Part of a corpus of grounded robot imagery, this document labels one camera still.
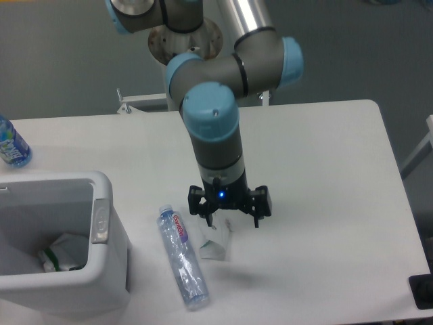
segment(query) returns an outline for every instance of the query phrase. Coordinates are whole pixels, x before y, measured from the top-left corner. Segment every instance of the plastic water bottle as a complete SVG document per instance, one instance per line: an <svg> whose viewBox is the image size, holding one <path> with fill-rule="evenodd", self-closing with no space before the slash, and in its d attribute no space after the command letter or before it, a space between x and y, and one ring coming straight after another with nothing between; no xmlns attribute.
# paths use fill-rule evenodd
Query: plastic water bottle
<svg viewBox="0 0 433 325"><path fill-rule="evenodd" d="M171 205L160 207L160 214L157 224L182 298L188 309L201 308L209 302L208 288L181 215Z"/></svg>
<svg viewBox="0 0 433 325"><path fill-rule="evenodd" d="M23 167L32 158L32 150L11 121L0 115L0 157L10 166Z"/></svg>

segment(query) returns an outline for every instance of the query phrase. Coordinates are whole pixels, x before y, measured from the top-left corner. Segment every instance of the trash bin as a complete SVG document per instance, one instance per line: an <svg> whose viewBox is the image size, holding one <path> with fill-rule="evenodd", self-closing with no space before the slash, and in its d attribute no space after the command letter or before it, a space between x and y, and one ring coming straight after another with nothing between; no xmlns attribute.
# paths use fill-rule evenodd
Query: trash bin
<svg viewBox="0 0 433 325"><path fill-rule="evenodd" d="M37 253L64 233L89 238L87 263L45 273ZM0 177L0 299L46 313L122 307L130 250L103 173Z"/></svg>

